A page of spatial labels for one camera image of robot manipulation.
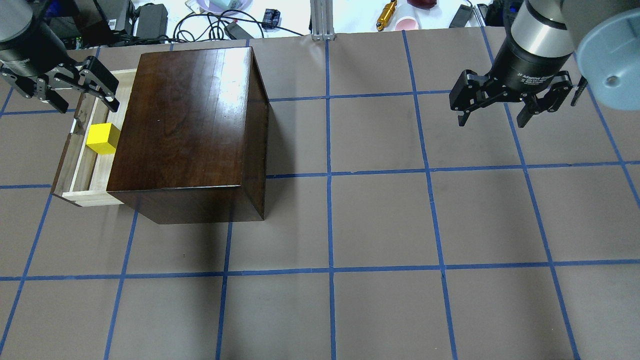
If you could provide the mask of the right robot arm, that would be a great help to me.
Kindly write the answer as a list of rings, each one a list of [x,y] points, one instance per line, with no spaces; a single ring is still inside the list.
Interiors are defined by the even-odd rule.
[[[488,73],[462,71],[450,109],[464,126],[478,109],[522,102],[517,125],[523,128],[566,100],[573,83],[562,68],[574,55],[581,78],[573,104],[589,85],[606,107],[638,111],[639,32],[637,0],[525,0]]]

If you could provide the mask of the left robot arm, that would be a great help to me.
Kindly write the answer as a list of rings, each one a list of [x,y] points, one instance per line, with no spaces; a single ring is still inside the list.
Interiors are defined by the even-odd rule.
[[[96,58],[75,60],[46,23],[72,18],[89,46],[109,44],[114,34],[96,0],[3,0],[0,4],[1,78],[24,98],[37,98],[64,114],[69,104],[57,89],[75,89],[117,112],[119,80]]]

